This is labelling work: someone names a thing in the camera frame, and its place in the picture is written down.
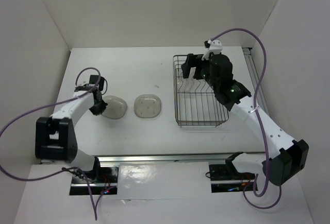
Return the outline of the clear plate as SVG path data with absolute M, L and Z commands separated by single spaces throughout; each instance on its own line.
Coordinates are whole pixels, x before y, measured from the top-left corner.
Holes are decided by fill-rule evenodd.
M 177 92 L 178 93 L 187 93 L 189 91 L 190 88 L 190 81 L 189 79 L 184 79 L 182 75 L 178 76 L 176 78 L 177 83 Z
M 196 80 L 193 77 L 184 79 L 183 92 L 191 93 L 195 89 Z

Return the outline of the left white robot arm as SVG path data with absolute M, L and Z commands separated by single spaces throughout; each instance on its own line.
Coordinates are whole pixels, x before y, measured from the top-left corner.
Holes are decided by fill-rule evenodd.
M 89 82 L 78 85 L 73 100 L 65 104 L 50 117 L 41 117 L 36 122 L 35 156 L 41 160 L 63 161 L 83 172 L 90 182 L 102 176 L 99 160 L 78 149 L 75 125 L 90 111 L 102 114 L 107 103 L 103 101 L 102 90 L 107 81 L 104 77 L 91 75 Z

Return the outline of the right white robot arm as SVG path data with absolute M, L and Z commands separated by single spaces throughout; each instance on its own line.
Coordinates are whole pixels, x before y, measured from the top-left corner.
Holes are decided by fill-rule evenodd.
M 194 79 L 205 81 L 216 100 L 265 145 L 263 156 L 237 152 L 227 158 L 225 173 L 229 178 L 236 179 L 242 173 L 264 174 L 272 184 L 281 186 L 304 168 L 308 144 L 296 141 L 259 107 L 251 92 L 234 79 L 233 65 L 226 55 L 211 54 L 209 60 L 204 60 L 202 55 L 188 54 L 181 65 L 183 78 L 189 77 L 192 68 Z

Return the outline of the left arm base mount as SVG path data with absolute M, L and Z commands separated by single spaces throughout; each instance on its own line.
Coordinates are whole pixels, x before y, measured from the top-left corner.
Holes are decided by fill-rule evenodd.
M 101 167 L 99 175 L 94 179 L 89 179 L 92 195 L 116 195 L 118 193 L 119 167 Z M 70 196 L 89 195 L 89 190 L 82 174 L 74 173 L 69 191 Z

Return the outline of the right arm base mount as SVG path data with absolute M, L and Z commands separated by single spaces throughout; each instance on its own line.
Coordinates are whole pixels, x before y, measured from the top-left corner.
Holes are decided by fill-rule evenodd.
M 231 162 L 232 156 L 224 159 L 223 162 L 212 162 L 209 164 L 209 170 L 205 173 L 205 176 L 210 180 L 211 192 L 253 191 L 255 174 L 239 173 Z

